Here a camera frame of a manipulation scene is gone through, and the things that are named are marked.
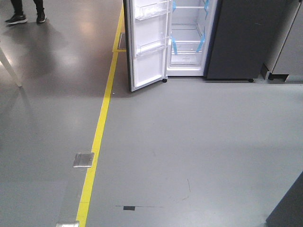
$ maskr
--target black pants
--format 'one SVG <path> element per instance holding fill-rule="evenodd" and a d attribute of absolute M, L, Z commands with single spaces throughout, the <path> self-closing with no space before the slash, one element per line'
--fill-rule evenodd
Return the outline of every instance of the black pants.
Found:
<path fill-rule="evenodd" d="M 23 15 L 23 9 L 22 9 L 22 0 L 10 0 L 13 4 L 15 14 L 17 15 Z M 36 4 L 37 12 L 43 12 L 43 0 L 34 0 L 34 3 Z"/>

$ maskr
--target white table leg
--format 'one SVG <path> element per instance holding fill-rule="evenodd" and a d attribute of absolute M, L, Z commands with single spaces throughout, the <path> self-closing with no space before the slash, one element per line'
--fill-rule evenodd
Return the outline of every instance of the white table leg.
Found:
<path fill-rule="evenodd" d="M 0 47 L 0 62 L 2 62 L 4 68 L 8 71 L 8 73 L 14 79 L 14 81 L 18 85 L 18 87 L 22 87 L 22 84 L 21 84 L 20 80 L 18 79 L 18 76 L 14 72 L 12 66 L 10 65 L 10 63 L 9 63 L 8 59 L 6 58 L 4 52 L 2 51 L 1 47 Z"/>

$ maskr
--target black tape mark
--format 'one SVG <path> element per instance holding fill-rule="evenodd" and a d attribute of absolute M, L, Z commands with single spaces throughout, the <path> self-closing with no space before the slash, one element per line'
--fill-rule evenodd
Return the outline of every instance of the black tape mark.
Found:
<path fill-rule="evenodd" d="M 134 210 L 136 207 L 123 206 L 123 210 Z"/>

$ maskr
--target yellow floor line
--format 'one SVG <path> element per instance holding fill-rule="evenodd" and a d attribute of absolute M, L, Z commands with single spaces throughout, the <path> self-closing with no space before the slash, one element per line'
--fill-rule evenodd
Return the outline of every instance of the yellow floor line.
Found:
<path fill-rule="evenodd" d="M 117 50 L 115 48 L 117 47 L 116 45 L 119 42 L 119 36 L 121 33 L 123 18 L 124 18 L 124 13 L 123 13 L 123 6 L 122 6 L 121 12 L 120 12 L 120 17 L 119 17 L 119 22 L 118 22 L 118 26 L 117 26 L 113 50 Z M 105 92 L 104 92 L 102 107 L 101 107 L 100 116 L 99 116 L 97 129 L 96 129 L 96 133 L 95 133 L 95 138 L 94 138 L 93 146 L 92 146 L 92 152 L 95 153 L 94 160 L 93 160 L 93 166 L 87 170 L 85 181 L 84 181 L 84 186 L 83 186 L 83 190 L 82 190 L 81 200 L 79 203 L 76 220 L 80 222 L 80 227 L 86 226 L 87 216 L 89 213 L 90 198 L 91 198 L 91 193 L 92 193 L 92 189 L 93 189 L 93 184 L 94 184 L 94 179 L 95 179 L 95 174 L 96 174 L 96 169 L 97 169 L 97 164 L 98 164 L 98 157 L 99 157 L 99 153 L 100 153 L 100 147 L 101 147 L 104 127 L 105 127 L 105 121 L 107 118 L 110 96 L 111 96 L 111 91 L 112 91 L 112 87 L 113 87 L 114 76 L 115 76 L 115 71 L 116 71 L 116 66 L 117 66 L 118 54 L 119 53 L 117 51 L 113 52 L 113 58 L 112 58 L 112 62 L 110 65 L 110 70 L 109 70 L 108 79 L 107 79 L 107 85 L 106 85 Z"/>

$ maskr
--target gray appliance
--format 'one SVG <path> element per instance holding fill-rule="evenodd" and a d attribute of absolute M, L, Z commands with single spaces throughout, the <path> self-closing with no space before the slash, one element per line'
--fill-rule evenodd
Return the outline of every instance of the gray appliance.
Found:
<path fill-rule="evenodd" d="M 301 1 L 287 0 L 262 75 L 265 79 L 303 81 L 303 6 Z"/>

